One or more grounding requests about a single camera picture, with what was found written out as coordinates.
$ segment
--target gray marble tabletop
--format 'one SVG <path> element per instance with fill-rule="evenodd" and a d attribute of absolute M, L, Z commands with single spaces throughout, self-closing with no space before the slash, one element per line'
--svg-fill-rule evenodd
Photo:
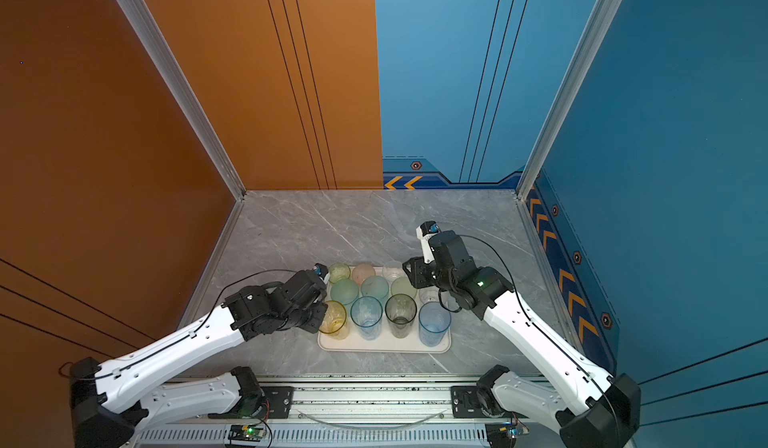
<path fill-rule="evenodd" d="M 480 237 L 504 257 L 515 283 L 531 307 L 563 332 L 552 298 L 544 287 L 511 191 L 250 191 L 197 316 L 206 313 L 221 287 L 271 268 L 301 270 L 331 265 L 405 261 L 420 256 L 416 227 L 434 220 L 441 229 Z M 466 240 L 478 266 L 504 273 L 485 245 Z M 265 273 L 233 286 L 286 280 L 289 273 Z M 317 335 L 291 329 L 257 337 L 190 369 L 211 376 L 234 366 L 256 374 L 456 374 L 478 375 L 495 364 L 520 374 L 534 366 L 500 333 L 472 313 L 454 315 L 452 346 L 444 354 L 384 354 L 325 351 Z"/>

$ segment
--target orange chevron arrow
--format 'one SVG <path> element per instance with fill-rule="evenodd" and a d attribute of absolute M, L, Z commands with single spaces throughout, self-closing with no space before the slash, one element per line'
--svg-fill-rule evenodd
<path fill-rule="evenodd" d="M 598 329 L 592 326 L 592 323 L 587 321 L 586 319 L 579 317 L 578 319 L 578 338 L 581 340 L 581 343 L 584 342 L 584 328 L 589 329 L 592 333 L 594 333 L 594 336 L 599 337 Z"/>
<path fill-rule="evenodd" d="M 395 176 L 391 180 L 389 180 L 389 183 L 385 184 L 385 187 L 388 187 L 390 190 L 396 190 L 397 188 L 394 187 L 392 184 L 395 184 L 397 181 L 400 181 L 400 178 L 402 176 Z"/>
<path fill-rule="evenodd" d="M 531 217 L 533 217 L 533 205 L 534 204 L 541 204 L 541 203 L 542 203 L 542 200 L 537 200 L 535 198 L 531 200 Z"/>
<path fill-rule="evenodd" d="M 545 214 L 537 214 L 536 215 L 536 233 L 540 231 L 540 228 L 542 227 L 542 220 L 549 221 L 549 218 Z"/>
<path fill-rule="evenodd" d="M 561 269 L 560 270 L 560 283 L 559 283 L 559 285 L 560 285 L 560 292 L 561 293 L 563 292 L 563 278 L 567 278 L 567 279 L 573 281 L 574 283 L 576 283 L 576 280 L 574 280 L 574 277 L 573 277 L 572 274 L 570 274 L 566 270 Z"/>
<path fill-rule="evenodd" d="M 573 291 L 571 291 L 571 293 L 568 293 L 568 312 L 571 314 L 571 316 L 574 315 L 574 301 L 581 304 L 581 306 L 585 308 L 587 307 L 587 305 L 584 304 L 584 300 L 581 299 L 581 297 L 576 296 Z"/>
<path fill-rule="evenodd" d="M 413 179 L 412 179 L 412 180 L 410 180 L 408 183 L 406 183 L 406 187 L 407 187 L 409 190 L 415 190 L 416 188 L 415 188 L 415 187 L 413 187 L 413 184 L 414 184 L 414 183 L 416 183 L 416 182 L 417 182 L 418 180 L 420 180 L 420 179 L 422 179 L 422 177 L 421 177 L 421 176 L 417 176 L 417 177 L 413 178 Z"/>
<path fill-rule="evenodd" d="M 544 251 L 547 250 L 547 238 L 552 238 L 553 240 L 558 239 L 558 237 L 556 237 L 551 231 L 544 230 Z"/>

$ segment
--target orange wall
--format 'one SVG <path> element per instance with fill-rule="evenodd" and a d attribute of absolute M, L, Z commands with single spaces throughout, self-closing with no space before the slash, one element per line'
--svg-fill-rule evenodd
<path fill-rule="evenodd" d="M 375 0 L 145 0 L 248 189 L 380 188 Z"/>
<path fill-rule="evenodd" d="M 56 369 L 174 330 L 234 200 L 115 0 L 0 12 L 0 258 L 84 302 L 0 262 L 0 431 L 71 446 Z"/>

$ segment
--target white tray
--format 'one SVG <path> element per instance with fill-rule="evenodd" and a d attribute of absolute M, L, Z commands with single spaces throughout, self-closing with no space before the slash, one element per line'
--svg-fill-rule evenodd
<path fill-rule="evenodd" d="M 374 267 L 376 274 L 381 276 L 381 267 Z M 328 290 L 328 297 L 330 299 L 330 289 Z M 416 298 L 416 306 L 421 309 L 422 303 Z M 320 345 L 326 351 L 374 351 L 374 352 L 396 352 L 396 353 L 445 353 L 451 347 L 451 329 L 448 328 L 446 336 L 442 338 L 440 343 L 434 347 L 428 347 L 422 343 L 418 338 L 418 313 L 413 320 L 413 327 L 411 332 L 405 338 L 395 338 L 392 335 L 392 331 L 389 330 L 389 320 L 386 318 L 386 314 L 382 315 L 382 320 L 379 323 L 383 323 L 382 332 L 378 338 L 373 341 L 364 340 L 360 336 L 360 330 L 349 318 L 350 314 L 347 314 L 346 322 L 350 323 L 350 334 L 343 340 L 337 340 L 329 337 L 328 335 L 318 333 L 317 344 Z"/>

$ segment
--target blue wall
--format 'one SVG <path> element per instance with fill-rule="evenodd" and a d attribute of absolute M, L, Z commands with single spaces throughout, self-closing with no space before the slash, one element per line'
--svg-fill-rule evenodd
<path fill-rule="evenodd" d="M 624 0 L 543 174 L 642 381 L 768 336 L 768 0 Z M 761 344 L 643 385 L 644 402 L 765 370 Z M 768 376 L 644 406 L 642 423 L 768 399 Z M 765 405 L 646 426 L 647 446 L 765 446 Z"/>
<path fill-rule="evenodd" d="M 594 2 L 376 0 L 384 157 L 426 158 L 453 182 L 495 182 L 516 171 Z"/>

